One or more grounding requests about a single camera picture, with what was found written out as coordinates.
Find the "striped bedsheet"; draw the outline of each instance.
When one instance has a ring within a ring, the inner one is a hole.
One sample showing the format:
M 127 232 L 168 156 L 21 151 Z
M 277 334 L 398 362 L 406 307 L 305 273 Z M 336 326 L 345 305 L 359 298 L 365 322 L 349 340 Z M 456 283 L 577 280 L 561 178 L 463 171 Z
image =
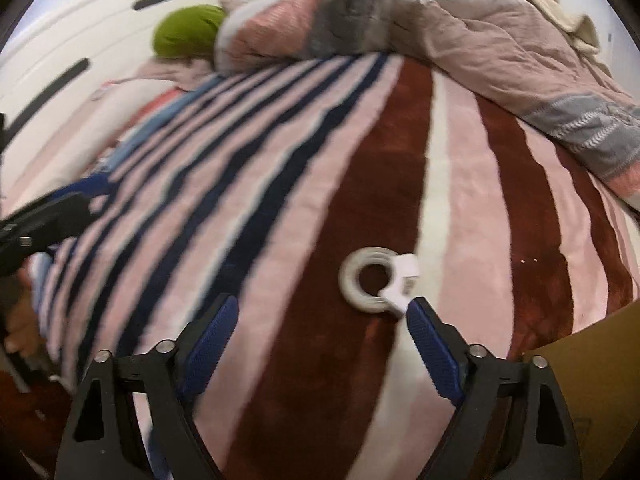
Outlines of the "striped bedsheet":
M 638 297 L 625 206 L 436 69 L 371 54 L 206 84 L 113 169 L 97 221 L 56 255 L 40 323 L 75 383 L 96 351 L 147 351 L 236 295 L 196 419 L 231 480 L 413 479 L 442 436 L 453 409 L 405 323 L 340 295 L 356 249 L 416 253 L 414 293 L 501 357 Z

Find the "white ring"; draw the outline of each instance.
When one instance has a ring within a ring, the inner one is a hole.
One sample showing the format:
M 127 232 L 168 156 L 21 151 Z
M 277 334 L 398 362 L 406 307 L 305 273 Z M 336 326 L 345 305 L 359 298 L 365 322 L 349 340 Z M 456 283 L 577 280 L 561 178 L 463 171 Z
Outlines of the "white ring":
M 391 258 L 398 253 L 384 247 L 365 247 L 351 253 L 340 266 L 338 282 L 340 291 L 352 306 L 367 314 L 380 314 L 389 308 L 384 298 L 367 294 L 360 286 L 359 275 L 362 269 L 371 265 L 382 265 L 392 277 Z

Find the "blue gripper pad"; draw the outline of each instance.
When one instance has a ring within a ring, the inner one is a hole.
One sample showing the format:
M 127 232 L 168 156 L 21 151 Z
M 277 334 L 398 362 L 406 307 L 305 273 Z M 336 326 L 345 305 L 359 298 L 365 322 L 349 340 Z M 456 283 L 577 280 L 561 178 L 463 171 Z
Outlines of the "blue gripper pad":
M 181 363 L 181 380 L 176 393 L 183 402 L 191 402 L 204 392 L 236 328 L 238 315 L 238 300 L 228 296 Z
M 460 406 L 465 399 L 460 384 L 460 366 L 446 341 L 415 300 L 409 304 L 406 324 L 439 396 L 449 399 L 455 407 Z
M 88 198 L 95 198 L 100 195 L 106 195 L 111 192 L 111 183 L 109 175 L 106 173 L 94 173 L 82 180 L 78 180 L 68 186 L 61 187 L 54 191 L 51 199 L 62 198 L 68 193 L 82 193 Z

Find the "green pillow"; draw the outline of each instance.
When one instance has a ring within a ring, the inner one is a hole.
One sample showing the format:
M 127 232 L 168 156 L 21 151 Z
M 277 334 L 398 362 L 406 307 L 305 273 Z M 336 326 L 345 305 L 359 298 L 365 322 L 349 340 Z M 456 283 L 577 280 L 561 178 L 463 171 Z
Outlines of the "green pillow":
M 216 36 L 225 17 L 223 8 L 213 5 L 174 10 L 154 33 L 156 56 L 213 59 Z

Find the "white headboard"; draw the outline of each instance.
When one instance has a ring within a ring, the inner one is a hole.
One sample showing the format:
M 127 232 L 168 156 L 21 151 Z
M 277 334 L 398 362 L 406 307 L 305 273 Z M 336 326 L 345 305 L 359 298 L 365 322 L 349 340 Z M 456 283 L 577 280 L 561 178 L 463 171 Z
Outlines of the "white headboard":
M 0 53 L 0 113 L 10 141 L 8 189 L 95 89 L 131 75 L 152 55 L 154 27 L 171 10 L 217 0 L 70 0 Z

